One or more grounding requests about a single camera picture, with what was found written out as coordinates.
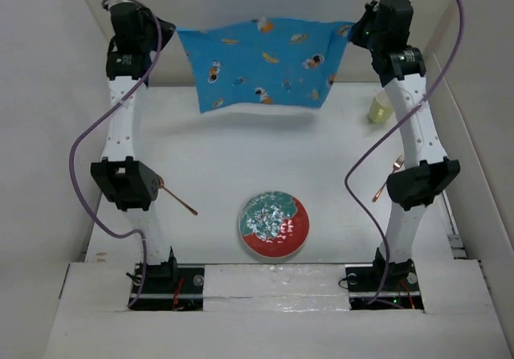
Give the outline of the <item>red and teal plate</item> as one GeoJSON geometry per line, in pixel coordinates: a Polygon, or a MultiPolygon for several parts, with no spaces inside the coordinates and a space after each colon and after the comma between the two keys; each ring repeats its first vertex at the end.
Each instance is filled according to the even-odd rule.
{"type": "Polygon", "coordinates": [[[238,219],[241,240],[265,259],[286,259],[308,238],[310,221],[300,200],[278,190],[256,194],[243,206],[238,219]]]}

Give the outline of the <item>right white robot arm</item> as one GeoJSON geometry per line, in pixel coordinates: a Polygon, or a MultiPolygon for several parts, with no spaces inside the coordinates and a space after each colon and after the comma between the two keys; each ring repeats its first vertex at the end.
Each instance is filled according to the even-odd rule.
{"type": "Polygon", "coordinates": [[[403,146],[403,169],[386,188],[390,219],[371,270],[373,284],[391,289],[409,274],[415,235],[423,215],[460,171],[443,148],[426,102],[426,67],[421,51],[408,44],[414,9],[410,0],[378,0],[365,5],[353,26],[351,43],[368,50],[372,67],[394,108],[403,146]]]}

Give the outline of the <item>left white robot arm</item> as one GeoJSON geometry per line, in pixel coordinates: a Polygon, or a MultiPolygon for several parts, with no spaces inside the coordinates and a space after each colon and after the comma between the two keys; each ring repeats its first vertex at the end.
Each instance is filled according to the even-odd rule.
{"type": "Polygon", "coordinates": [[[106,76],[115,111],[108,118],[108,138],[91,175],[130,225],[144,232],[147,261],[141,264],[141,274],[160,291],[170,292],[178,285],[179,273],[173,249],[157,222],[154,203],[161,179],[141,160],[139,131],[149,74],[175,26],[133,0],[107,0],[104,6],[114,30],[106,76]]]}

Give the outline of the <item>blue space-print cloth placemat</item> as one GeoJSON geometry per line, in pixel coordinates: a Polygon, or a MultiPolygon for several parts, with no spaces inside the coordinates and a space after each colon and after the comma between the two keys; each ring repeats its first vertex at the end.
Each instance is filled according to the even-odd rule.
{"type": "Polygon", "coordinates": [[[199,111],[234,104],[320,108],[352,27],[347,21],[262,17],[203,31],[180,29],[199,111]]]}

